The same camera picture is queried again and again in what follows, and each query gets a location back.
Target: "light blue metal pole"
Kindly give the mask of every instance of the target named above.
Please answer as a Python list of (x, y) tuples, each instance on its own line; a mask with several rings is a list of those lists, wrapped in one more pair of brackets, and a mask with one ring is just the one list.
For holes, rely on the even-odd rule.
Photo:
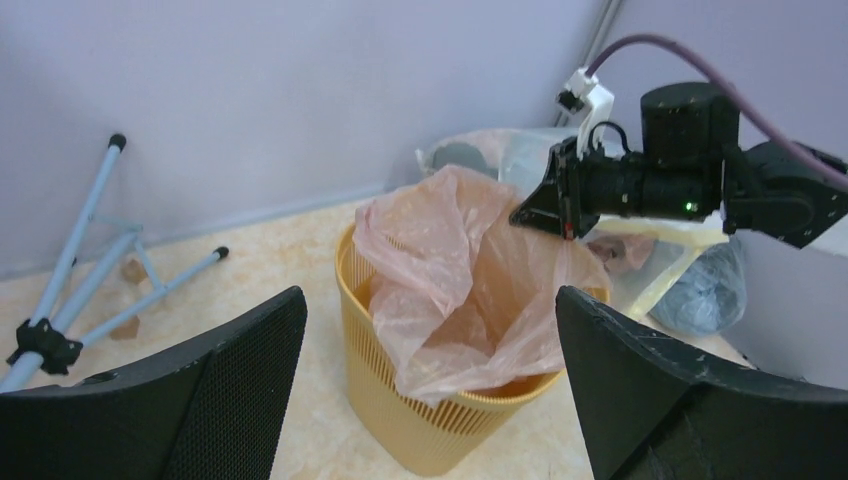
[[(115, 264), (123, 257), (124, 253), (133, 245), (137, 237), (137, 232), (127, 232), (122, 234), (115, 243), (109, 247), (109, 250), (103, 255), (97, 265), (91, 269), (91, 272), (82, 281), (79, 288), (71, 294), (68, 301), (62, 305), (62, 308), (56, 313), (56, 317), (51, 321), (54, 330), (65, 333), (68, 327), (76, 320), (85, 305), (91, 300), (94, 292), (100, 287)], [(12, 365), (9, 373), (0, 382), (0, 393), (11, 392), (23, 388), (36, 370), (41, 367), (44, 358), (35, 352), (26, 352)]]
[(85, 236), (85, 230), (88, 228), (88, 224), (94, 214), (94, 209), (97, 207), (97, 202), (103, 193), (106, 180), (109, 179), (112, 167), (115, 165), (115, 161), (123, 151), (126, 143), (126, 137), (121, 134), (112, 135), (112, 138), (109, 139), (109, 149), (106, 151), (106, 157), (103, 159), (103, 164), (100, 166), (100, 171), (94, 180), (94, 186), (88, 194), (88, 198), (82, 207), (82, 211), (80, 211), (77, 222), (74, 224), (70, 237), (68, 237), (68, 241), (65, 242), (65, 246), (62, 248), (62, 253), (59, 254), (56, 269), (53, 270), (53, 275), (50, 277), (50, 281), (47, 282), (47, 287), (44, 289), (44, 293), (41, 294), (41, 299), (38, 301), (32, 317), (30, 317), (30, 326), (35, 326), (42, 318), (49, 317), (50, 312), (53, 311), (53, 306), (56, 305), (56, 300), (59, 298), (65, 282), (68, 280), (71, 267), (74, 263), (74, 257), (77, 255), (80, 243), (82, 243), (82, 239)]
[(135, 251), (138, 253), (138, 258), (141, 259), (141, 264), (144, 266), (144, 271), (147, 272), (147, 276), (150, 278), (153, 288), (161, 287), (162, 280), (159, 280), (159, 275), (156, 275), (156, 269), (153, 268), (153, 262), (150, 261), (150, 257), (147, 256), (147, 252), (144, 251), (144, 247), (141, 246), (141, 240), (135, 241)]
[(124, 310), (118, 315), (112, 317), (111, 319), (101, 323), (90, 332), (86, 333), (81, 339), (83, 346), (88, 347), (94, 342), (102, 339), (106, 335), (109, 334), (112, 330), (120, 327), (124, 322), (132, 318), (134, 315), (138, 314), (145, 308), (153, 305), (162, 299), (165, 295), (170, 293), (172, 290), (176, 289), (180, 285), (184, 284), (191, 277), (197, 275), (205, 268), (209, 267), (213, 263), (222, 260), (229, 253), (229, 249), (227, 247), (220, 247), (215, 250), (211, 255), (204, 258), (200, 263), (194, 265), (188, 270), (183, 271), (176, 278), (171, 280), (170, 282), (162, 285), (159, 288), (156, 288), (151, 293), (149, 293), (146, 297), (142, 298), (135, 304), (133, 304), (130, 308)]

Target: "trash can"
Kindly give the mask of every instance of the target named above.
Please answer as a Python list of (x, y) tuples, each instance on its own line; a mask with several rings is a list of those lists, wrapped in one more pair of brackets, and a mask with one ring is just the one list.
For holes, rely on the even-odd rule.
[[(368, 313), (375, 269), (357, 254), (353, 230), (351, 225), (342, 235), (335, 259), (348, 399), (363, 425), (404, 468), (424, 477), (443, 475), (564, 372), (507, 385), (498, 396), (460, 392), (436, 408), (400, 396), (394, 387), (394, 366), (377, 340)], [(609, 302), (606, 290), (589, 293)]]

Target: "cable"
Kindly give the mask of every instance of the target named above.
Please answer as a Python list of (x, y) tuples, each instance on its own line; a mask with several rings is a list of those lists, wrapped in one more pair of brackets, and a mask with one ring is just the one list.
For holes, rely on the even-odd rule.
[(725, 95), (727, 95), (733, 103), (739, 108), (739, 111), (742, 112), (751, 123), (754, 124), (762, 133), (764, 133), (769, 140), (774, 143), (780, 145), (783, 149), (788, 151), (795, 159), (802, 164), (810, 167), (816, 172), (820, 173), (824, 176), (825, 183), (832, 183), (837, 188), (842, 190), (843, 192), (848, 192), (848, 176), (843, 175), (831, 168), (828, 164), (820, 161), (815, 156), (813, 156), (806, 149), (798, 145), (797, 143), (789, 140), (780, 130), (777, 129), (771, 122), (766, 120), (755, 108), (751, 105), (748, 100), (742, 97), (736, 88), (721, 74), (716, 70), (712, 65), (710, 65), (706, 60), (704, 60), (700, 55), (690, 50), (689, 48), (677, 43), (676, 41), (664, 37), (662, 35), (656, 35), (652, 33), (640, 33), (636, 35), (630, 35), (622, 38), (614, 42), (609, 47), (605, 48), (595, 60), (589, 64), (589, 67), (586, 69), (586, 76), (591, 77), (598, 71), (598, 68), (615, 52), (618, 50), (636, 43), (647, 43), (650, 45), (654, 45), (660, 47), (664, 50), (667, 50), (671, 53), (674, 53), (684, 61), (686, 61), (689, 65), (695, 67), (696, 70), (701, 72), (707, 79), (718, 86)]
[(589, 130), (589, 150), (592, 152), (595, 151), (595, 130), (597, 130), (598, 127), (610, 127), (615, 130), (618, 133), (618, 136), (621, 137), (621, 148), (624, 150), (624, 153), (631, 153), (630, 147), (627, 146), (627, 134), (624, 133), (624, 129), (621, 128), (621, 125), (615, 122), (610, 122), (609, 120), (598, 122), (591, 130)]

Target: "lavender wall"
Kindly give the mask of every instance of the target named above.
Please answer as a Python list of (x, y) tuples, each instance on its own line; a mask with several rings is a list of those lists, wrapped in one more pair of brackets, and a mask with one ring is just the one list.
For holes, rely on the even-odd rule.
[(377, 193), (442, 136), (549, 122), (597, 8), (0, 2), (0, 277), (58, 254), (113, 130), (104, 208), (153, 241)]
[[(784, 132), (848, 158), (846, 22), (844, 0), (630, 0), (608, 41), (643, 31), (672, 36), (730, 76)], [(632, 136), (642, 93), (700, 78), (670, 54), (641, 46), (613, 56), (599, 76)], [(763, 139), (747, 124), (742, 137), (746, 146)], [(843, 231), (831, 244), (848, 243)], [(765, 369), (848, 388), (848, 259), (756, 234), (743, 240), (750, 303), (728, 339)]]

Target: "rubber foot cap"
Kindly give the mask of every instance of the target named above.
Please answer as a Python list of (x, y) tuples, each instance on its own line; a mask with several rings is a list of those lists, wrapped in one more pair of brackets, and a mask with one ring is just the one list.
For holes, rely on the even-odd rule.
[(218, 247), (215, 249), (214, 253), (218, 254), (218, 260), (220, 261), (227, 258), (227, 255), (230, 254), (230, 249), (227, 247)]
[(116, 133), (112, 135), (112, 137), (109, 139), (109, 146), (116, 146), (118, 147), (118, 150), (123, 152), (124, 147), (127, 146), (127, 137), (121, 135), (120, 133)]

